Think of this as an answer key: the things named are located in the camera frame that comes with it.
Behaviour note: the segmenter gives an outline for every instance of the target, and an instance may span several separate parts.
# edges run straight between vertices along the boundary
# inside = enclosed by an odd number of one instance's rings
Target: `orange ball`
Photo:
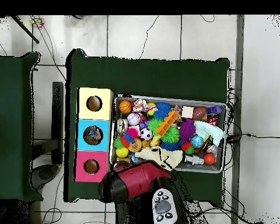
[[[207,153],[204,157],[204,162],[207,164],[207,165],[212,165],[215,163],[215,156],[212,154],[212,153]]]
[[[129,113],[132,110],[132,103],[128,100],[123,100],[120,104],[119,104],[119,110],[122,113]]]

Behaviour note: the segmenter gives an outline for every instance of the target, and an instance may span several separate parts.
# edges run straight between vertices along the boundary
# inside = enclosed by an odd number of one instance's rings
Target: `green tablecloth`
[[[164,61],[85,57],[80,49],[66,59],[65,187],[64,200],[99,198],[97,183],[72,181],[77,87],[108,88],[116,94],[172,99],[227,101],[229,60]],[[193,200],[221,205],[222,173],[179,172]]]
[[[40,200],[29,183],[32,156],[30,72],[39,53],[0,57],[0,199]]]

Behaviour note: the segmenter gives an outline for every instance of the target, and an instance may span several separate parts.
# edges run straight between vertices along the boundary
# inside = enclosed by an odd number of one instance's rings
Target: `yellow wooden block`
[[[87,120],[110,120],[113,92],[110,89],[80,87],[79,118]]]

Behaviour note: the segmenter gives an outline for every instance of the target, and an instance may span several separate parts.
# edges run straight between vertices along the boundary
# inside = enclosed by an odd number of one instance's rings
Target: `green spiky ball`
[[[120,138],[116,138],[114,140],[114,146],[117,148],[117,149],[121,149],[123,147],[123,144],[121,143],[120,141]]]
[[[169,127],[166,133],[161,137],[161,140],[168,143],[178,142],[180,139],[180,131],[175,127]]]
[[[155,136],[158,133],[156,133],[157,127],[159,127],[160,123],[162,123],[162,120],[158,120],[157,118],[153,118],[150,120],[148,124],[148,128],[152,131],[152,134]]]

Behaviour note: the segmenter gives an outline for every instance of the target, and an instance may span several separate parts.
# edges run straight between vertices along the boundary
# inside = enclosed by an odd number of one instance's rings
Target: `blue wooden block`
[[[91,126],[98,127],[103,133],[103,139],[97,145],[90,145],[84,141],[83,134],[85,129]],[[109,129],[110,122],[107,120],[83,120],[78,123],[78,150],[79,151],[108,151],[109,149]]]

